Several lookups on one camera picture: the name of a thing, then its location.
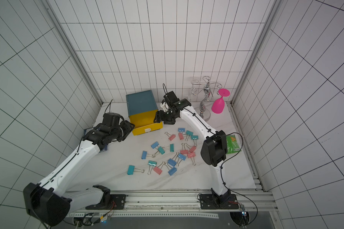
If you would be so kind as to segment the yellow top drawer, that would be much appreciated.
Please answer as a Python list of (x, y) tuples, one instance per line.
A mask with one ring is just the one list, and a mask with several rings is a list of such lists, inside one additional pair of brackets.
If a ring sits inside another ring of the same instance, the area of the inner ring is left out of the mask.
[(155, 123), (155, 115), (158, 110), (152, 110), (144, 113), (130, 116), (130, 122), (135, 125), (132, 131), (133, 135), (141, 135), (163, 128), (162, 123)]

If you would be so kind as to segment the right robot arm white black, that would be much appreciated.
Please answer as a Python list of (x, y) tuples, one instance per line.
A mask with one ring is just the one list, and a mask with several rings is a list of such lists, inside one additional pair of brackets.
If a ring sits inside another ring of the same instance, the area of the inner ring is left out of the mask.
[(203, 141), (201, 158), (210, 166), (213, 179), (211, 193), (197, 196), (201, 209), (239, 209), (236, 195), (227, 187), (224, 181), (223, 164), (228, 152), (224, 131), (212, 128), (199, 114), (191, 103), (186, 100), (165, 95), (161, 103), (162, 110), (156, 112), (154, 122), (174, 125), (177, 118), (181, 118), (199, 135)]

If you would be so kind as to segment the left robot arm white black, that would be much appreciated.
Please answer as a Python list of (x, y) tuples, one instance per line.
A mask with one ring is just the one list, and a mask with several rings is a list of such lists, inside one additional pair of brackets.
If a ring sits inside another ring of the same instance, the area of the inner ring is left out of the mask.
[(56, 226), (74, 211), (86, 207), (106, 210), (114, 207), (110, 189), (94, 185), (84, 191), (68, 187), (82, 168), (112, 142), (122, 142), (135, 125), (117, 113), (105, 113), (103, 121), (82, 136), (79, 145), (53, 172), (23, 190), (28, 215), (48, 226)]

